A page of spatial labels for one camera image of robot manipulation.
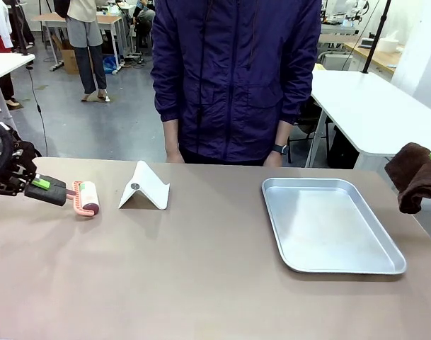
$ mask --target white phone stand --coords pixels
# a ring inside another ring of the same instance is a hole
[[[125,186],[117,208],[120,209],[137,191],[141,191],[160,210],[165,210],[168,206],[170,185],[163,184],[145,161],[137,163],[133,177]]]

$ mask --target jacket zipper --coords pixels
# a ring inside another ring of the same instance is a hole
[[[238,29],[239,29],[239,11],[240,11],[240,0],[236,0],[236,27],[234,29],[234,41],[233,41],[233,51],[232,51],[232,61],[231,61],[231,80],[229,81],[229,95],[228,95],[228,112],[226,114],[226,139],[223,152],[223,160],[226,161],[226,156],[228,154],[228,145],[231,140],[231,109],[232,100],[234,95],[234,71],[236,69],[237,60],[237,39],[238,39]]]

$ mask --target wristwatch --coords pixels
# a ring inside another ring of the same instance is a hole
[[[281,146],[281,145],[273,145],[272,151],[276,151],[279,154],[287,154],[289,152],[289,147],[287,145]]]

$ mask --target white lab coat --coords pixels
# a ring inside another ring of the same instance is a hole
[[[0,0],[0,36],[3,40],[5,48],[13,47],[11,41],[12,28],[9,23],[9,12],[8,8],[2,0]]]

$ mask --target cardboard box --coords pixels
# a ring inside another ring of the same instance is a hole
[[[79,74],[79,67],[76,64],[74,50],[61,50],[62,60],[64,62],[64,69],[67,74]]]
[[[79,66],[76,63],[75,51],[74,51],[74,48],[71,46],[70,42],[68,40],[63,40],[63,42],[61,42],[61,40],[59,40],[56,35],[53,35],[52,39],[56,44],[56,46],[58,47],[58,49],[61,51],[62,60],[64,62],[64,69],[66,70],[67,74],[79,74]],[[93,70],[93,73],[94,73],[93,61],[91,60],[91,55],[89,55],[89,57],[90,57],[91,69]]]

